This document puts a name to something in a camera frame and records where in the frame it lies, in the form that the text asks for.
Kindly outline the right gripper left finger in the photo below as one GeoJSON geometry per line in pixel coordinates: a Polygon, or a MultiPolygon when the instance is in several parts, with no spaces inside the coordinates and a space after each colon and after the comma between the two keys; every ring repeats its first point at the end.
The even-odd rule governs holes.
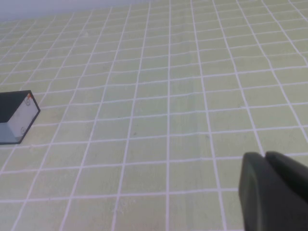
{"type": "Polygon", "coordinates": [[[286,231],[289,195],[285,183],[258,153],[245,153],[239,199],[246,231],[286,231]]]}

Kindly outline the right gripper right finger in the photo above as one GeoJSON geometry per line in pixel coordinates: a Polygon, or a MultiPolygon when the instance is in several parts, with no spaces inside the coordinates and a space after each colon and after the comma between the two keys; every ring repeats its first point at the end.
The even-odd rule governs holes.
{"type": "Polygon", "coordinates": [[[283,203],[283,227],[287,231],[308,229],[308,167],[279,152],[266,152],[265,156],[275,173],[290,191],[283,203]]]}

